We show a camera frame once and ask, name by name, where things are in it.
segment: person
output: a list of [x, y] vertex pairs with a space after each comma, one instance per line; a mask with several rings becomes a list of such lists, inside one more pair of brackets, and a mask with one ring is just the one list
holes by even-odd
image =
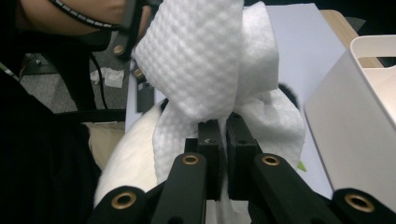
[[[83, 1], [87, 6], [63, 2], [88, 17], [117, 24], [125, 0]], [[0, 10], [0, 62], [11, 71], [21, 69], [23, 54], [16, 50], [21, 32], [84, 35], [99, 29], [69, 18], [49, 0], [1, 0]], [[101, 174], [88, 128], [52, 113], [2, 69], [0, 112], [1, 222], [86, 223]]]
[[[60, 4], [73, 9], [66, 12]], [[21, 46], [36, 44], [31, 41], [31, 36], [46, 39], [51, 45], [56, 45], [59, 35], [88, 35], [106, 29], [80, 21], [79, 17], [87, 18], [87, 21], [117, 26], [122, 21], [125, 5], [126, 0], [2, 0], [0, 62], [19, 76], [26, 53]], [[44, 52], [44, 56], [55, 66], [64, 80], [78, 110], [97, 108], [90, 79], [90, 54], [88, 49], [77, 47]], [[70, 59], [73, 59], [73, 66], [70, 66]]]

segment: cable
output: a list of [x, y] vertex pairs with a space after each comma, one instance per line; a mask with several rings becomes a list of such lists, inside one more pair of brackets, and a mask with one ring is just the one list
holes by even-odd
[[90, 52], [90, 58], [93, 61], [93, 63], [96, 66], [96, 69], [98, 70], [98, 74], [99, 74], [99, 87], [100, 87], [100, 96], [102, 97], [102, 102], [103, 105], [105, 106], [105, 109], [107, 108], [107, 104], [106, 104], [106, 100], [105, 100], [105, 94], [104, 94], [104, 88], [103, 88], [103, 76], [102, 76], [102, 71], [100, 70], [100, 66], [99, 63], [96, 61], [95, 56], [92, 54], [92, 52]]
[[65, 5], [61, 0], [49, 0], [53, 5], [55, 5], [57, 8], [59, 8], [62, 12], [70, 16], [71, 18], [80, 21], [86, 25], [89, 25], [91, 27], [94, 27], [96, 29], [101, 29], [101, 30], [118, 30], [120, 27], [116, 24], [108, 24], [102, 21], [97, 21], [93, 18], [89, 18], [87, 16], [82, 15], [79, 12], [76, 12], [72, 8], [68, 7]]

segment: white towel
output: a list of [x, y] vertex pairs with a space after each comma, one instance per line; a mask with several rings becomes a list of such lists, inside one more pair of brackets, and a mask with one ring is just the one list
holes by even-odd
[[[198, 122], [224, 121], [233, 111], [243, 116], [264, 152], [280, 155], [297, 167], [304, 122], [277, 88], [276, 41], [262, 2], [243, 10], [241, 0], [164, 0], [136, 48], [136, 61], [150, 84], [169, 99], [153, 135], [158, 183], [183, 152], [186, 137], [196, 135]], [[225, 123], [220, 124], [224, 130]], [[128, 146], [122, 142], [120, 147]], [[113, 156], [133, 153], [121, 151], [124, 154]], [[105, 172], [120, 166], [114, 162], [136, 162], [128, 160], [110, 160]], [[125, 178], [125, 173], [109, 172], [117, 177], [102, 176], [98, 188]], [[141, 172], [152, 180], [154, 171]], [[128, 180], [132, 186], [140, 182]], [[208, 213], [215, 214], [210, 223], [235, 223], [235, 212], [246, 215], [246, 209], [231, 204], [226, 196], [224, 191], [222, 201], [210, 205]]]
[[121, 138], [100, 176], [95, 206], [118, 187], [134, 186], [149, 191], [157, 185], [151, 136], [160, 115], [161, 105], [156, 104]]

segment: metal screw hole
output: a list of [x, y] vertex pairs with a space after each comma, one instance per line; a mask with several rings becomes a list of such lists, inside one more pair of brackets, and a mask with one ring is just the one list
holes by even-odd
[[184, 164], [194, 165], [194, 164], [198, 163], [199, 158], [194, 155], [188, 155], [188, 156], [183, 157], [182, 160], [183, 160]]
[[111, 206], [115, 209], [125, 209], [136, 202], [136, 195], [131, 191], [126, 191], [116, 195], [111, 201]]
[[280, 161], [273, 156], [264, 156], [262, 161], [267, 165], [279, 165]]
[[350, 206], [359, 211], [372, 213], [375, 210], [374, 205], [368, 199], [358, 194], [347, 194], [345, 200]]
[[142, 70], [140, 70], [140, 68], [134, 70], [134, 76], [135, 77], [142, 77], [143, 76]]
[[124, 51], [124, 47], [122, 45], [117, 45], [114, 49], [113, 49], [113, 53], [115, 54], [121, 54]]

